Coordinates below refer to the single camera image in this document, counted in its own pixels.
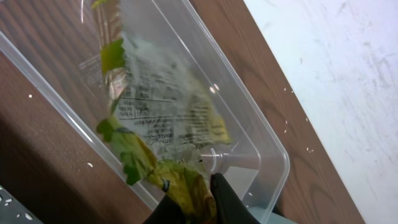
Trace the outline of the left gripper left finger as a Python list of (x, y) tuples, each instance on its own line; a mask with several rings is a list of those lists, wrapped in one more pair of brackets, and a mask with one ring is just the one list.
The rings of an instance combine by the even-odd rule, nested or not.
[(186, 219), (181, 208), (165, 195), (144, 224), (186, 224)]

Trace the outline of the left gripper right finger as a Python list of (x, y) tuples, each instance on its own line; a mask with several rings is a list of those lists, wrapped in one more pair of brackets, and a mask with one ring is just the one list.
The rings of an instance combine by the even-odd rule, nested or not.
[(218, 224), (259, 224), (222, 174), (211, 175), (210, 190), (216, 202)]

